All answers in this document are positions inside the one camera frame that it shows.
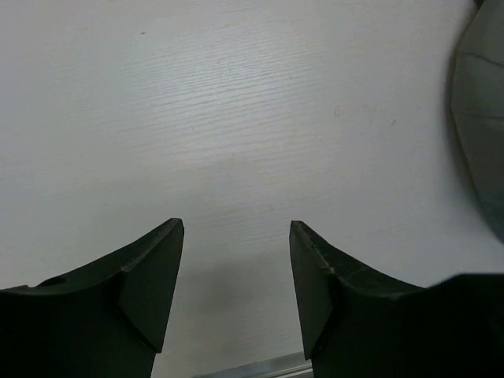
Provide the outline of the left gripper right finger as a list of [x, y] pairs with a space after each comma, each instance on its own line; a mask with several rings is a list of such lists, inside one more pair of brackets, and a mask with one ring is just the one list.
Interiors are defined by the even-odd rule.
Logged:
[[503, 277], [397, 280], [291, 222], [305, 357], [316, 377], [500, 377]]

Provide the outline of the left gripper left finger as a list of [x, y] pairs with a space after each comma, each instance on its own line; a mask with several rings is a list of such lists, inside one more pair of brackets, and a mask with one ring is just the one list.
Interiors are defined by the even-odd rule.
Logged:
[[172, 218], [78, 269], [2, 290], [2, 376], [150, 376], [165, 340], [183, 238], [183, 222]]

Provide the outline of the grey pleated skirt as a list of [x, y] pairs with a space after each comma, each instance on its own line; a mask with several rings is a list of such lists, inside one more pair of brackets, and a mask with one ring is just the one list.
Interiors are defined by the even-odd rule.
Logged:
[[502, 1], [480, 1], [461, 36], [450, 110], [482, 214], [503, 240]]

